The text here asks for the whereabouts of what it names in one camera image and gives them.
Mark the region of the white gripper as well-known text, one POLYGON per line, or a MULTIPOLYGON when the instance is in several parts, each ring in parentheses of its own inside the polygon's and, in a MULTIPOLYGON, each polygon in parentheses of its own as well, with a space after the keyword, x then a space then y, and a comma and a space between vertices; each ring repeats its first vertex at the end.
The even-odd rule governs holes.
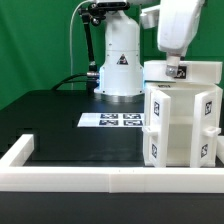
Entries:
POLYGON ((195 37, 204 0, 161 0, 157 33, 158 49, 166 52, 166 75, 175 77, 180 57, 195 37))

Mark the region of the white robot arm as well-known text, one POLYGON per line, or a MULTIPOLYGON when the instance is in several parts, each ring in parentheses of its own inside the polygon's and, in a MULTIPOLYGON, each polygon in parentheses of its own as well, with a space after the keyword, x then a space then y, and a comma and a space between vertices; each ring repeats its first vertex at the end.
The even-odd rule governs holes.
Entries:
POLYGON ((182 57, 195 37, 205 0, 93 0, 104 11, 105 62, 95 95, 111 101, 132 101, 143 94, 140 30, 156 27, 158 49, 166 54, 165 74, 177 75, 182 57))

